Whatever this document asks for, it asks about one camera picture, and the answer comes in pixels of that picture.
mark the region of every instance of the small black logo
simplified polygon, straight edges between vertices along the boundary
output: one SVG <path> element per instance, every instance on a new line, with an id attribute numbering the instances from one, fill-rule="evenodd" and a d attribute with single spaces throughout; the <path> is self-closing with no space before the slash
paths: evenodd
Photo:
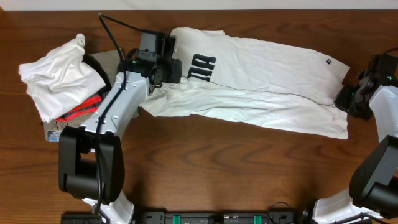
<path id="1" fill-rule="evenodd" d="M 195 77 L 210 82 L 210 76 L 213 73 L 212 70 L 214 69 L 214 65 L 212 65 L 211 63 L 216 63 L 216 59 L 217 58 L 215 57 L 207 57 L 200 54 L 193 55 L 191 65 L 199 68 L 190 68 L 187 78 Z"/>

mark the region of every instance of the gray cloth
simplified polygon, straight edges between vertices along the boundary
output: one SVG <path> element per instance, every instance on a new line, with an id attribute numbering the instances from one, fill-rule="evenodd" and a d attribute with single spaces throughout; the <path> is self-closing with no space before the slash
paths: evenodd
<path id="1" fill-rule="evenodd" d="M 106 72 L 111 85 L 115 83 L 116 75 L 119 65 L 119 54 L 117 50 L 110 50 L 107 52 L 100 52 L 91 54 L 101 64 L 103 70 Z M 49 142 L 59 142 L 60 134 L 66 126 L 78 128 L 84 121 L 86 121 L 92 113 L 83 114 L 71 119 L 70 121 L 56 121 L 51 120 L 49 123 L 43 122 L 45 139 Z"/>

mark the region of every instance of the wooden table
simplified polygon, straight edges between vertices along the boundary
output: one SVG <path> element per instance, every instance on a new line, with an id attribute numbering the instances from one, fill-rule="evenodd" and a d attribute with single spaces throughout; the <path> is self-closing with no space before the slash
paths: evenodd
<path id="1" fill-rule="evenodd" d="M 224 30 L 227 35 L 308 47 L 349 65 L 348 82 L 369 57 L 398 45 L 397 11 L 111 11 L 135 26 Z M 88 53 L 114 49 L 97 12 L 5 12 L 0 18 L 0 223 L 59 223 L 89 207 L 58 189 L 58 144 L 46 142 L 39 114 L 18 75 L 86 36 Z M 124 49 L 140 34 L 108 22 Z M 201 116 L 154 118 L 141 110 L 123 137 L 123 190 L 137 207 L 170 211 L 266 210 L 277 201 L 301 207 L 348 187 L 377 146 L 374 118 L 348 118 L 339 140 L 229 123 Z"/>

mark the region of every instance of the white wall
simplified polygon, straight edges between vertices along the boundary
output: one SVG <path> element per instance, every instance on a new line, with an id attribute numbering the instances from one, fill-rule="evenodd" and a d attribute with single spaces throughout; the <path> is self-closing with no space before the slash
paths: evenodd
<path id="1" fill-rule="evenodd" d="M 15 10 L 398 9 L 398 0 L 0 0 Z"/>

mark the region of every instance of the crumpled white cloth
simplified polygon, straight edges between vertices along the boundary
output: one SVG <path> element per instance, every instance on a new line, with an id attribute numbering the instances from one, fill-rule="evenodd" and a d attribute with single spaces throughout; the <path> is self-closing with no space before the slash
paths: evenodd
<path id="1" fill-rule="evenodd" d="M 84 46 L 85 36 L 78 34 L 40 60 L 19 66 L 42 121 L 58 118 L 105 86 L 98 72 L 82 62 Z"/>
<path id="2" fill-rule="evenodd" d="M 237 38 L 223 32 L 177 28 L 174 58 L 182 75 L 195 73 L 180 84 L 163 84 L 141 106 L 153 116 L 199 114 L 265 128 L 347 139 L 345 112 L 333 100 L 349 67 L 310 49 Z M 215 57 L 214 69 L 192 65 L 193 56 Z"/>

